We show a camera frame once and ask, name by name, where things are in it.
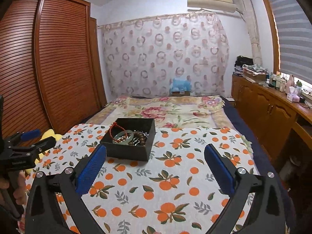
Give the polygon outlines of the beige wrapped pipe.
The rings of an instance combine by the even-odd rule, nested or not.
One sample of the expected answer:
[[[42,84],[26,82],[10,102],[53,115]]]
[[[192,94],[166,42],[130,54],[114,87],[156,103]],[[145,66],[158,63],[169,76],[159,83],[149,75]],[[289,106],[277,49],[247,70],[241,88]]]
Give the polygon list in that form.
[[[259,31],[252,2],[251,0],[238,1],[242,9],[243,19],[245,20],[251,41],[253,63],[256,65],[262,65]]]

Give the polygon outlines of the yellow plush toy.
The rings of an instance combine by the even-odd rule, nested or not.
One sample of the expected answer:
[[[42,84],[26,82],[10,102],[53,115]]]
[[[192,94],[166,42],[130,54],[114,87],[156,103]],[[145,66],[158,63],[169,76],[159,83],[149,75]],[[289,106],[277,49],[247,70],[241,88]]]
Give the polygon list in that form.
[[[49,129],[43,133],[41,139],[30,145],[27,150],[27,156],[30,157],[30,163],[26,164],[24,168],[25,173],[30,175],[31,171],[35,169],[38,163],[42,162],[44,156],[47,156],[49,150],[56,146],[57,141],[62,138],[61,134],[56,134],[54,130]]]

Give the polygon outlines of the pink tissue box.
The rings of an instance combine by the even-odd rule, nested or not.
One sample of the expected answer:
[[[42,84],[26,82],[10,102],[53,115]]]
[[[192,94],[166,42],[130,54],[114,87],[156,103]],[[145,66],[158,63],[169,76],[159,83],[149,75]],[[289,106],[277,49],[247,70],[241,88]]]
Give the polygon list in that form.
[[[287,93],[287,100],[292,103],[300,102],[300,97],[297,95],[297,88],[290,86],[289,92]]]

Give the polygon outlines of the black jewelry box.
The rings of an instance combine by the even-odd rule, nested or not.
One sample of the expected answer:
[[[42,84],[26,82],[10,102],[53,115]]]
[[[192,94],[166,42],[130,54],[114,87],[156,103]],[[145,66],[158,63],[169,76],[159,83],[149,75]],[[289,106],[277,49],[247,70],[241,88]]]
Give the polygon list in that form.
[[[155,134],[153,118],[118,118],[100,143],[109,157],[147,162]]]

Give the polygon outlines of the brown louvered wardrobe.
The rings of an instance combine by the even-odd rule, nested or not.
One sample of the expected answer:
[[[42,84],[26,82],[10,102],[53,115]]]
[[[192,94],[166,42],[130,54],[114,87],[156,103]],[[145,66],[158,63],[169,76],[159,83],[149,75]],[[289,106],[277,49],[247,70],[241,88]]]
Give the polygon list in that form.
[[[84,0],[14,0],[1,19],[1,134],[64,134],[106,104],[96,20]]]

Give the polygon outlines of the floral bed blanket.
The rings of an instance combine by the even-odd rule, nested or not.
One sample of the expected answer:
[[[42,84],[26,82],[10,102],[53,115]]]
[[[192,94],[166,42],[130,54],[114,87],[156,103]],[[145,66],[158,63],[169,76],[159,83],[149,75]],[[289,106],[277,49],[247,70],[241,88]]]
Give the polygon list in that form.
[[[135,98],[120,96],[87,120],[108,125],[118,118],[151,118],[157,128],[234,128],[220,96]]]

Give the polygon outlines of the bottles on sideboard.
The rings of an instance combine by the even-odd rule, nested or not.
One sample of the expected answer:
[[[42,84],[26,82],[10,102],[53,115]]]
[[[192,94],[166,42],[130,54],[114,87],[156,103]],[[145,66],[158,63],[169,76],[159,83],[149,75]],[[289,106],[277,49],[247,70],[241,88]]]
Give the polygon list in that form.
[[[298,96],[301,94],[302,83],[299,80],[295,82],[295,77],[293,75],[283,77],[282,74],[274,74],[271,72],[268,75],[268,83],[270,87],[284,92],[285,94],[295,94]]]

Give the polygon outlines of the blue tissue box cover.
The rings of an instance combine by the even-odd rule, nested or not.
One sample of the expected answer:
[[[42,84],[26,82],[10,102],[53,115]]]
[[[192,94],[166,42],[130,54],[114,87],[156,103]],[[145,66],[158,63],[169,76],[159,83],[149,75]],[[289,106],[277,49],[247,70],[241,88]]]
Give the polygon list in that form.
[[[190,96],[192,89],[191,82],[174,78],[170,84],[170,95],[172,96]]]

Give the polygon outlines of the circle pattern curtain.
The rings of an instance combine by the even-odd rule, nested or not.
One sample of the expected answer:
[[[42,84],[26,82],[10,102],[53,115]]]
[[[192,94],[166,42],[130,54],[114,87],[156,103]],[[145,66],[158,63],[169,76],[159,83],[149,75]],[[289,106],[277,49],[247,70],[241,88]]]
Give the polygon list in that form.
[[[101,27],[112,96],[168,96],[173,79],[193,93],[223,95],[229,41],[215,13],[133,19]]]

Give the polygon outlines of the pile of folded clothes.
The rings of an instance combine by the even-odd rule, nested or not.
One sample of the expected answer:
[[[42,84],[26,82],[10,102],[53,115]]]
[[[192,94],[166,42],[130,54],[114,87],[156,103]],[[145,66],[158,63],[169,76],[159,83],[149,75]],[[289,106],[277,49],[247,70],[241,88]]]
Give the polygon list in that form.
[[[233,74],[252,83],[265,82],[269,78],[269,71],[266,68],[254,64],[252,58],[244,56],[237,56]]]

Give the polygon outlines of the striped window blind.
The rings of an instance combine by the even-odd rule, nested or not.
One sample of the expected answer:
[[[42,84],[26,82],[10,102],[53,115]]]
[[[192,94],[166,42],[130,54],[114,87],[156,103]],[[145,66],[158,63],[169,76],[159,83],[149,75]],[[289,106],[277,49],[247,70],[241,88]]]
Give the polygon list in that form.
[[[297,0],[268,0],[277,30],[279,69],[311,83],[311,22]]]

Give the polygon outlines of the wooden sideboard cabinet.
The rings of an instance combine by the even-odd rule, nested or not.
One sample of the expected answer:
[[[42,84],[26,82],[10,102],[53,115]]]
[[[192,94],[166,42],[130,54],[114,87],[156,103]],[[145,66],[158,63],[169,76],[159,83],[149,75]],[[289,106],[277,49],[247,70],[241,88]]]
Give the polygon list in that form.
[[[232,76],[232,97],[272,165],[281,170],[287,159],[311,157],[311,109],[292,103],[284,93]]]

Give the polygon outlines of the orange print cloth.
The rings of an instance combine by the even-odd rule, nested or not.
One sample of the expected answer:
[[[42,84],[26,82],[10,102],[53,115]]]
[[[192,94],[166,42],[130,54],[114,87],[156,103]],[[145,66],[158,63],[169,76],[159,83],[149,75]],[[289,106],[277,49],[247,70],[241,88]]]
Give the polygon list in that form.
[[[109,157],[82,200],[106,233],[205,233],[229,200],[205,162],[207,144],[258,173],[236,130],[158,128],[147,162]]]

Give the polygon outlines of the green jade bangle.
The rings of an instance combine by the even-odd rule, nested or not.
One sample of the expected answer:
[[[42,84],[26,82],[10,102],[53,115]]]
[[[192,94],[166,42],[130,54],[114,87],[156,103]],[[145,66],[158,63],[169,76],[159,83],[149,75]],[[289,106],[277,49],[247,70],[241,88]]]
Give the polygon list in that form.
[[[114,144],[127,145],[134,138],[134,132],[132,130],[121,131],[115,137],[113,137]]]

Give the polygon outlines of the white air conditioner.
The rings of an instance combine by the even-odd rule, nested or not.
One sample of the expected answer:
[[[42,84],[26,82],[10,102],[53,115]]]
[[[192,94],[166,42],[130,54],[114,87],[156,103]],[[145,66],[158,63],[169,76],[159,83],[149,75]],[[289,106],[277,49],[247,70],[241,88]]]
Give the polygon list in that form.
[[[234,13],[237,9],[233,0],[187,0],[187,6],[230,13]]]

